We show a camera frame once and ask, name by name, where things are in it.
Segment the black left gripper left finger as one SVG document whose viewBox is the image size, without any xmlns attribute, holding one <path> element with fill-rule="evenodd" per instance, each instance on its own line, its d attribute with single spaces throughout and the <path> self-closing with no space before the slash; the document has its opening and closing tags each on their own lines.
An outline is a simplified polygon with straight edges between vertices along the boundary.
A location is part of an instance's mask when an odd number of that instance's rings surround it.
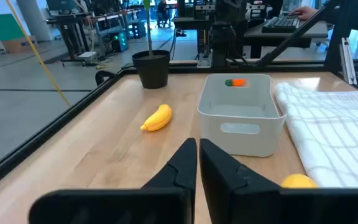
<svg viewBox="0 0 358 224">
<path fill-rule="evenodd" d="M 29 223 L 193 223 L 197 145 L 188 138 L 139 189 L 60 189 L 39 197 Z"/>
</svg>

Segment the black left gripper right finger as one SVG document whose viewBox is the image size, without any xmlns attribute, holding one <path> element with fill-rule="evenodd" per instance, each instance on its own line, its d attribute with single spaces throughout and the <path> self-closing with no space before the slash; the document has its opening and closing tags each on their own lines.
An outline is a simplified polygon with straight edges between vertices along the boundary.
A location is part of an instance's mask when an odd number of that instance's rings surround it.
<svg viewBox="0 0 358 224">
<path fill-rule="evenodd" d="M 200 169 L 213 223 L 358 223 L 358 189 L 281 187 L 209 139 Z"/>
</svg>

